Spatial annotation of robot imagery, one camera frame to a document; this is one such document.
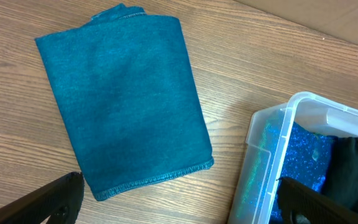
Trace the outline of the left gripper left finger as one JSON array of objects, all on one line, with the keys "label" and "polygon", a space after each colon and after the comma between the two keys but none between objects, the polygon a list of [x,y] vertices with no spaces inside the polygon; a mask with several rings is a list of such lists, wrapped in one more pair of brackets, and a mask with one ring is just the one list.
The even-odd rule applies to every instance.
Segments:
[{"label": "left gripper left finger", "polygon": [[85,191],[81,172],[70,172],[0,208],[0,224],[76,222]]}]

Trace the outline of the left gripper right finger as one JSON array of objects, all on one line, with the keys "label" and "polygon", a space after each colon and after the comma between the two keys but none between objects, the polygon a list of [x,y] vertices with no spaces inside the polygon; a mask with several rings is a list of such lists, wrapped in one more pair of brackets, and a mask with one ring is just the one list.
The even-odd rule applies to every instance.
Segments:
[{"label": "left gripper right finger", "polygon": [[278,207],[284,224],[303,215],[311,224],[358,224],[358,214],[290,177],[279,178]]}]

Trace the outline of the sparkly blue cloth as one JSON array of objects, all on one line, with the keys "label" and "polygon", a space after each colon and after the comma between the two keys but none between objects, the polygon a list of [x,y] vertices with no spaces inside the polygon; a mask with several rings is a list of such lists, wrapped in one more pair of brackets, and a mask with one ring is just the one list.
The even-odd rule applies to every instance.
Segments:
[{"label": "sparkly blue cloth", "polygon": [[[284,113],[281,111],[275,111],[269,116],[257,144],[259,147],[264,147],[270,152],[276,151],[283,117]],[[294,123],[280,175],[296,179],[314,191],[320,192],[326,180],[334,140],[332,136],[311,133]],[[263,176],[264,173],[259,172],[258,169],[265,168],[268,162],[269,156],[265,152],[256,155],[256,161],[252,163],[253,167],[250,169],[250,180],[246,182],[239,208],[234,212],[236,218],[251,217],[245,214],[244,209],[247,205],[255,208],[258,196],[252,195],[250,188],[262,186],[262,181],[257,180],[257,177]]]}]

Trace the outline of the black cloth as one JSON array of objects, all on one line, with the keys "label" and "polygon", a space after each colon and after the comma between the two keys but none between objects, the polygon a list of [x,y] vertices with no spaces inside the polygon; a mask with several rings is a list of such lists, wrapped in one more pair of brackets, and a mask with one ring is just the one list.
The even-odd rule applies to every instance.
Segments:
[{"label": "black cloth", "polygon": [[321,193],[358,213],[358,138],[335,140]]}]

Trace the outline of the teal blue towel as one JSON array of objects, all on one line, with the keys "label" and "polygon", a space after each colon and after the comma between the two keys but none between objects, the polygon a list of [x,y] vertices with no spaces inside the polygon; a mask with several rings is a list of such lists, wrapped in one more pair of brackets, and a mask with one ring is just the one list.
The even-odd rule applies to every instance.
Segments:
[{"label": "teal blue towel", "polygon": [[176,17],[119,4],[35,43],[96,200],[213,165]]}]

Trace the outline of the clear plastic storage container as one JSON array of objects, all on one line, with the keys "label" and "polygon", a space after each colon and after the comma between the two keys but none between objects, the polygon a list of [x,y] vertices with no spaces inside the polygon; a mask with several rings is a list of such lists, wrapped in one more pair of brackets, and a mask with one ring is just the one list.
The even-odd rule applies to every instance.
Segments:
[{"label": "clear plastic storage container", "polygon": [[[275,111],[283,112],[284,117],[276,151],[270,152],[257,144],[260,141],[266,120]],[[332,136],[335,140],[347,137],[358,138],[357,109],[307,91],[293,95],[284,104],[255,112],[246,139],[246,155],[228,218],[229,223],[281,222],[277,204],[277,188],[280,184],[279,178],[283,177],[280,174],[294,123],[311,133]],[[265,168],[258,169],[259,172],[264,173],[263,176],[257,177],[257,180],[262,181],[262,186],[250,188],[251,194],[258,196],[257,206],[255,208],[250,205],[245,207],[245,214],[250,215],[250,218],[236,218],[234,212],[239,208],[241,197],[244,195],[242,192],[246,189],[245,184],[250,180],[252,163],[256,161],[256,155],[260,152],[265,152],[268,155],[268,163]]]}]

